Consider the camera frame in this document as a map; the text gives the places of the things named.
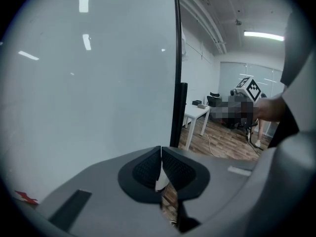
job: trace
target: wooden floor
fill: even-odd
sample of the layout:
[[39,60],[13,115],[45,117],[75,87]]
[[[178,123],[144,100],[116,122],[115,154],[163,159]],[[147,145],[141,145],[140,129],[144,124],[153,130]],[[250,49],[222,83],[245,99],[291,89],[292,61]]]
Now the wooden floor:
[[[194,127],[192,141],[189,150],[203,155],[214,155],[220,158],[232,158],[242,160],[257,160],[258,155],[254,152],[252,147],[246,141],[246,135],[244,129],[228,129],[221,123],[209,120],[207,122],[204,135],[201,136],[201,127],[204,123],[204,117],[197,120]],[[190,129],[182,128],[179,148],[184,149],[188,133]],[[254,132],[251,136],[251,141],[255,143],[257,141],[257,133]],[[271,138],[264,136],[261,140],[261,148],[266,149],[270,143]],[[260,154],[261,150],[255,148],[255,151]]]

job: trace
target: white ceiling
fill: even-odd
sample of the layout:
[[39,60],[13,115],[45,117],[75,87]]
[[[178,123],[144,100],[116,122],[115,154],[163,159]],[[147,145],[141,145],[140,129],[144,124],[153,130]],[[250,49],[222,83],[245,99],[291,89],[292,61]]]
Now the white ceiling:
[[[258,52],[284,57],[284,42],[245,37],[244,31],[284,35],[291,12],[288,0],[199,0],[206,8],[226,42],[227,52]],[[236,19],[242,25],[235,24]]]

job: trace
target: person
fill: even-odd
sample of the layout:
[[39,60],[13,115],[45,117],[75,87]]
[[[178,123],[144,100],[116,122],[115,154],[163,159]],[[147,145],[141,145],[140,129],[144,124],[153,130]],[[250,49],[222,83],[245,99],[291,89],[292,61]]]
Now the person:
[[[260,95],[260,98],[265,98],[265,97],[267,97],[265,93],[262,93],[262,94]],[[258,120],[258,123],[259,123],[258,139],[257,139],[257,141],[256,141],[256,143],[255,143],[255,146],[256,146],[257,148],[259,148],[259,147],[261,146],[261,142],[260,142],[260,141],[261,141],[261,139],[262,139],[263,128],[264,128],[266,122],[265,122],[264,120],[262,120],[262,119],[259,119],[259,120]],[[253,126],[253,127],[251,128],[251,134],[253,134],[254,129],[255,129],[255,127]],[[248,140],[250,140],[250,132],[248,133],[247,136],[248,136]]]
[[[313,48],[314,40],[315,37],[307,19],[298,8],[293,7],[284,36],[285,60],[280,80],[284,84],[284,91],[299,74]],[[279,121],[269,148],[276,147],[283,139],[299,131],[282,94],[272,99],[259,99],[254,106],[253,117],[254,120]]]

